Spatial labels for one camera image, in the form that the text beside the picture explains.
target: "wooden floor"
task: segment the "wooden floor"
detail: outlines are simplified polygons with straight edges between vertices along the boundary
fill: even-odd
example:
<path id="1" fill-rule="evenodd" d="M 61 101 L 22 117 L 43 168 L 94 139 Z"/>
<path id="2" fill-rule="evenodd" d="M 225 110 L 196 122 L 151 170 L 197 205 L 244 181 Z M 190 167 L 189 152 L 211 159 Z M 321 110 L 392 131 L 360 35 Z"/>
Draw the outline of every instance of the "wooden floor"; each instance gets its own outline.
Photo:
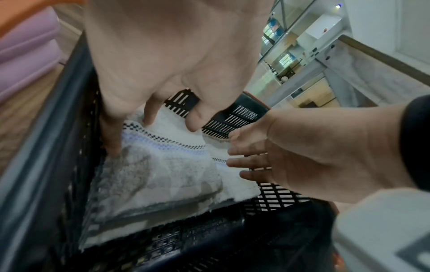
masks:
<path id="1" fill-rule="evenodd" d="M 61 4 L 54 9 L 61 25 L 56 41 L 63 55 L 51 72 L 0 104 L 0 176 L 25 140 L 83 30 L 81 6 Z"/>

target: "plastic basket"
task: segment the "plastic basket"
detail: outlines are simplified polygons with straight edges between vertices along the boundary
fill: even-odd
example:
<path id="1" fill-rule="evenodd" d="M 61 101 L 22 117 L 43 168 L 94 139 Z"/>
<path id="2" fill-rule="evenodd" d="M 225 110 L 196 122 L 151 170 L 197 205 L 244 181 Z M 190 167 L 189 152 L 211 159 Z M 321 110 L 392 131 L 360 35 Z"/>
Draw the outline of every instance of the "plastic basket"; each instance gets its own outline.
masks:
<path id="1" fill-rule="evenodd" d="M 183 91 L 165 106 L 186 116 Z M 82 36 L 26 142 L 0 181 L 0 272 L 331 271 L 334 214 L 271 184 L 255 199 L 80 252 L 90 182 L 103 156 L 100 93 Z M 203 131 L 226 138 L 268 109 L 247 94 Z"/>

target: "pink mat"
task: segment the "pink mat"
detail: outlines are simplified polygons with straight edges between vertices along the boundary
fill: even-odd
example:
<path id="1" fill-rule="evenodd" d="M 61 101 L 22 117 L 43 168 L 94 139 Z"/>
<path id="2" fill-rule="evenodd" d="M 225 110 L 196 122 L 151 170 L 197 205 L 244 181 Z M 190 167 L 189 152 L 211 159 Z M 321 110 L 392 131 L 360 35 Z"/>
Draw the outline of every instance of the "pink mat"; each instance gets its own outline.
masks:
<path id="1" fill-rule="evenodd" d="M 61 58 L 55 40 L 0 64 L 0 103 L 49 72 Z"/>
<path id="2" fill-rule="evenodd" d="M 54 9 L 52 7 L 44 9 L 0 39 L 0 63 L 47 43 L 59 32 L 60 24 Z"/>

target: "hand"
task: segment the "hand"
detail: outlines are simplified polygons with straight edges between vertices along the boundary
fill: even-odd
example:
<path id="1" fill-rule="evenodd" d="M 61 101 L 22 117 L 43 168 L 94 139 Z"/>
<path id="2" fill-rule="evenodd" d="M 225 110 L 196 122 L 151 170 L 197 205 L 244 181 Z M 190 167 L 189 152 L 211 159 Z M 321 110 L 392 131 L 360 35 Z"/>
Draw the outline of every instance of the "hand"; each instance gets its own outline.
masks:
<path id="1" fill-rule="evenodd" d="M 121 151 L 128 114 L 146 125 L 185 88 L 200 102 L 186 118 L 204 126 L 243 91 L 258 61 L 273 0 L 88 0 L 85 26 L 103 98 L 102 141 Z"/>
<path id="2" fill-rule="evenodd" d="M 228 153 L 250 156 L 229 159 L 227 165 L 265 168 L 240 175 L 344 203 L 380 189 L 414 187 L 399 150 L 404 108 L 270 110 L 229 134 Z"/>

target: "black sleeve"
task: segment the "black sleeve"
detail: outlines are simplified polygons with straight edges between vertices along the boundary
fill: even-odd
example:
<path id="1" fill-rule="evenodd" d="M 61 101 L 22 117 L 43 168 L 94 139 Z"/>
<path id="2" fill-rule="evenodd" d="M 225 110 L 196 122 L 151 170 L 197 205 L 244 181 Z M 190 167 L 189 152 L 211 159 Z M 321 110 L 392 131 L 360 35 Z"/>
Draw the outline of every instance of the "black sleeve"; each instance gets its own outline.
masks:
<path id="1" fill-rule="evenodd" d="M 430 95 L 417 98 L 406 107 L 400 152 L 417 187 L 430 191 Z"/>

